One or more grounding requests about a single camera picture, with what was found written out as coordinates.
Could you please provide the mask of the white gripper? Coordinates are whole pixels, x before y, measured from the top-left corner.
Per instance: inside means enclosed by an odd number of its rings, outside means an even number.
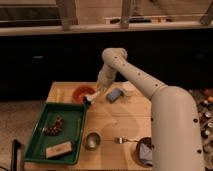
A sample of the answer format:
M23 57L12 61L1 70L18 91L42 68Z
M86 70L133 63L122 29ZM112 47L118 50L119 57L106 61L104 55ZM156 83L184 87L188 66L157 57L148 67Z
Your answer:
M97 79L97 90L100 92L100 94L105 94L107 92L107 88L112 85L115 80L115 77L116 71L107 64L104 64L98 74Z

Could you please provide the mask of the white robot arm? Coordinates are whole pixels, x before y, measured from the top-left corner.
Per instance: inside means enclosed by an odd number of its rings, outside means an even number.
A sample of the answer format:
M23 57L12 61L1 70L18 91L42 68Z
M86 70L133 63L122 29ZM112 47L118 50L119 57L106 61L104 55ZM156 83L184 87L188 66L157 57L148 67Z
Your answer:
M153 171L205 171L199 115L192 95L128 63L127 56L124 48L104 49L98 84L101 90L108 89L119 72L151 101Z

